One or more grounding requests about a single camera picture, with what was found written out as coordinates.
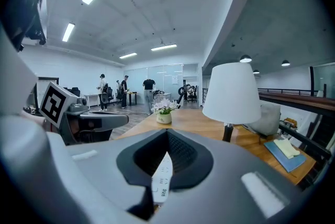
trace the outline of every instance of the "white lampshade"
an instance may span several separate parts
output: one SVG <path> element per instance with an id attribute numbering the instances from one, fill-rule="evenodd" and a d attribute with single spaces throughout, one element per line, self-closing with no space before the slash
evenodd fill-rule
<path id="1" fill-rule="evenodd" d="M 226 124 L 249 124 L 261 118 L 250 64 L 237 62 L 213 68 L 203 114 Z"/>

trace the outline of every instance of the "lamp base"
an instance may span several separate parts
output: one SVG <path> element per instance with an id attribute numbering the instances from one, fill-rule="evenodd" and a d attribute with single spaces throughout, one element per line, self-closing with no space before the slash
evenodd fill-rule
<path id="1" fill-rule="evenodd" d="M 222 138 L 223 141 L 230 142 L 230 138 L 231 138 L 231 134 L 232 134 L 233 129 L 234 129 L 234 127 L 232 126 L 232 124 L 227 124 L 225 126 L 225 133 L 224 133 L 224 137 Z"/>

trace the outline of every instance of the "white table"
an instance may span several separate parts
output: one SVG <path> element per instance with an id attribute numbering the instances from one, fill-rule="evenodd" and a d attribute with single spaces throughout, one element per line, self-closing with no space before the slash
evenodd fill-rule
<path id="1" fill-rule="evenodd" d="M 156 104 L 156 102 L 160 102 L 164 98 L 168 99 L 169 101 L 172 101 L 171 100 L 171 93 L 164 93 L 164 94 L 155 95 L 154 103 Z"/>
<path id="2" fill-rule="evenodd" d="M 84 95 L 84 97 L 87 100 L 88 109 L 91 109 L 91 106 L 97 106 L 100 104 L 99 94 Z M 94 101 L 96 98 L 96 104 L 91 104 L 90 98 L 91 98 L 91 101 Z"/>

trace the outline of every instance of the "blue folder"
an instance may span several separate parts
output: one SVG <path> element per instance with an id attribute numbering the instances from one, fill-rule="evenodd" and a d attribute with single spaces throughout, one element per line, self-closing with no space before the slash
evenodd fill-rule
<path id="1" fill-rule="evenodd" d="M 292 159 L 287 158 L 273 141 L 264 143 L 264 146 L 267 147 L 288 173 L 306 161 L 306 157 L 302 154 L 294 156 Z"/>

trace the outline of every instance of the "ceiling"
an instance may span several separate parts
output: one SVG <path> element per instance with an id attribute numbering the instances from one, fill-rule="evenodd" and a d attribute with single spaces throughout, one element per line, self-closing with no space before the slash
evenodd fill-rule
<path id="1" fill-rule="evenodd" d="M 233 30 L 203 71 L 252 58 L 261 74 L 275 72 L 287 59 L 290 67 L 335 60 L 333 25 L 320 0 L 248 0 Z"/>
<path id="2" fill-rule="evenodd" d="M 176 43 L 169 51 L 182 54 L 200 40 L 200 0 L 47 0 L 47 7 L 47 46 L 123 64 L 164 56 L 165 50 L 150 50 L 162 41 Z M 68 23 L 75 28 L 62 42 Z M 119 59 L 133 52 L 138 55 Z"/>

